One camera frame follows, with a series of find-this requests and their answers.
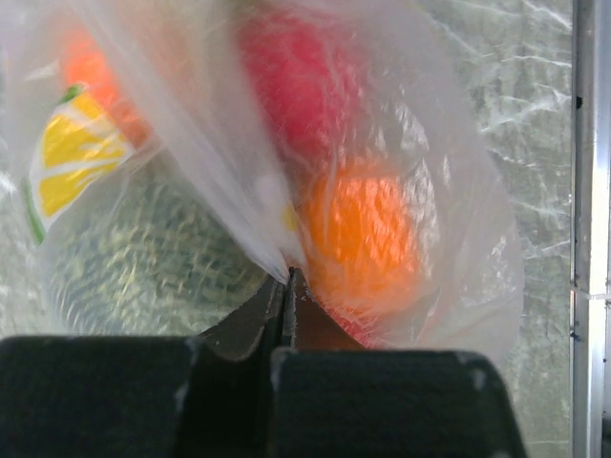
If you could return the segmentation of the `red fake apple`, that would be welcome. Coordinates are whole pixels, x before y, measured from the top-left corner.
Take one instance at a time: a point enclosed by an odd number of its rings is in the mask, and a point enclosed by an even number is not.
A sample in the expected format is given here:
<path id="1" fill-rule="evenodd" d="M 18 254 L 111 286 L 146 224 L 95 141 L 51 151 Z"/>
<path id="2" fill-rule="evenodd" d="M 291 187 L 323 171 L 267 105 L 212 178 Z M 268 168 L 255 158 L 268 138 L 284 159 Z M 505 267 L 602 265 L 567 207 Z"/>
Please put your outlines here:
<path id="1" fill-rule="evenodd" d="M 320 171 L 340 154 L 367 92 L 367 58 L 352 25 L 320 10 L 269 7 L 237 41 L 283 156 Z"/>

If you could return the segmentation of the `green fake melon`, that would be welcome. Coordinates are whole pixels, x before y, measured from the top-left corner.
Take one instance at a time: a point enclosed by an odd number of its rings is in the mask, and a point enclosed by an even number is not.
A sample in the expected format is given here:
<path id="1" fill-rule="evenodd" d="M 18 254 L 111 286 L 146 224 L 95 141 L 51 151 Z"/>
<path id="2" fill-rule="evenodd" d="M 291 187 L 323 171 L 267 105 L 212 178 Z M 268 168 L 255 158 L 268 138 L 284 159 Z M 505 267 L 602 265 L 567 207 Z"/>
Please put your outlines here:
<path id="1" fill-rule="evenodd" d="M 88 187 L 51 226 L 40 267 L 48 307 L 75 334 L 199 334 L 266 278 L 164 156 Z"/>

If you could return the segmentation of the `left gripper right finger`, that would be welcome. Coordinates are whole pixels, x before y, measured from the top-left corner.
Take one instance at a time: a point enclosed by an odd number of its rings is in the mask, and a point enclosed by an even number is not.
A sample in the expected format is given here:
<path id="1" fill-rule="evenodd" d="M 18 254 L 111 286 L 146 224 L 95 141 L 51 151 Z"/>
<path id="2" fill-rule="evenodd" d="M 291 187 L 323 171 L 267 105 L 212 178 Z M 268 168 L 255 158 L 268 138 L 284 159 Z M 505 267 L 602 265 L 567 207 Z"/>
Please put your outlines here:
<path id="1" fill-rule="evenodd" d="M 270 358 L 273 457 L 524 457 L 496 367 L 469 351 L 302 349 L 300 271 Z"/>

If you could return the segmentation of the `clear lemon-print plastic bag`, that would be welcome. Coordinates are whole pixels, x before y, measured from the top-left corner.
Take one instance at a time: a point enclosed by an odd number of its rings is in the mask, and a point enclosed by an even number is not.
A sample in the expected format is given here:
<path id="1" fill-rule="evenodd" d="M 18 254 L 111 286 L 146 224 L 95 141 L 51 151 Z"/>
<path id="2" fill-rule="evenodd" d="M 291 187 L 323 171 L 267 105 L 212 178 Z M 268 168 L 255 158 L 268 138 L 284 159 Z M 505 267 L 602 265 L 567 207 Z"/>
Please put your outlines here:
<path id="1" fill-rule="evenodd" d="M 283 156 L 242 62 L 238 27 L 269 7 L 336 15 L 366 53 L 360 113 L 324 170 Z M 148 124 L 140 147 L 83 86 L 64 82 L 62 37 L 78 27 L 105 53 Z M 358 344 L 467 350 L 493 361 L 510 351 L 524 286 L 511 204 L 452 64 L 414 2 L 5 1 L 1 46 L 3 134 L 34 243 L 39 332 L 97 335 L 67 331 L 46 303 L 40 261 L 51 226 L 97 180 L 164 156 L 262 268 L 263 283 L 288 284 L 300 271 L 308 306 L 320 307 Z M 411 214 L 422 278 L 414 301 L 395 313 L 332 310 L 306 279 L 300 207 L 316 178 L 351 163 L 390 170 Z"/>

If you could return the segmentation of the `orange fake tangerine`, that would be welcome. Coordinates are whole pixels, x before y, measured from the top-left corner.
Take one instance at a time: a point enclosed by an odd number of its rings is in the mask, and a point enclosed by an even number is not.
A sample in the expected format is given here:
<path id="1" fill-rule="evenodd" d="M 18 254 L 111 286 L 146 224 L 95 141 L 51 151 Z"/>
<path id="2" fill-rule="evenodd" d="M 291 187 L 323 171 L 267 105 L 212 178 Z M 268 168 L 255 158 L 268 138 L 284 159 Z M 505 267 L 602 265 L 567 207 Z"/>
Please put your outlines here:
<path id="1" fill-rule="evenodd" d="M 72 28 L 62 37 L 60 71 L 68 86 L 83 86 L 135 147 L 149 136 L 149 126 L 118 82 L 114 68 L 84 28 Z"/>

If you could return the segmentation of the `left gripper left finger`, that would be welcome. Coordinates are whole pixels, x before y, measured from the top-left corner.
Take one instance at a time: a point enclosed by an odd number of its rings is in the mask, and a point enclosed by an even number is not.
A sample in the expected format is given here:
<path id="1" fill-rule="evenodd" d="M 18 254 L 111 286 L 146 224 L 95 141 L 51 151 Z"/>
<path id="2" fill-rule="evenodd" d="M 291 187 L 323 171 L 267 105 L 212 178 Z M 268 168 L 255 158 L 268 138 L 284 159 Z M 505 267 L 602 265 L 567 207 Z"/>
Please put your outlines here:
<path id="1" fill-rule="evenodd" d="M 5 457 L 263 457 L 282 285 L 198 336 L 1 342 Z"/>

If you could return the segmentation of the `orange fake persimmon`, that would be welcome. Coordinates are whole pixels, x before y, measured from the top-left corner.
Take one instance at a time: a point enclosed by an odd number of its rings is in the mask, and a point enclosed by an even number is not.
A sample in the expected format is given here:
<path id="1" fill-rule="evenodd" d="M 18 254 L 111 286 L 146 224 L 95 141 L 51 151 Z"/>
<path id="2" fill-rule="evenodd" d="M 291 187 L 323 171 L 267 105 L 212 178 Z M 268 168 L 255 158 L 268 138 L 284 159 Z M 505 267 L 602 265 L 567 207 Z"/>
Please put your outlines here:
<path id="1" fill-rule="evenodd" d="M 421 250 L 399 180 L 379 163 L 351 163 L 316 178 L 300 207 L 306 279 L 320 304 L 357 316 L 413 302 Z"/>

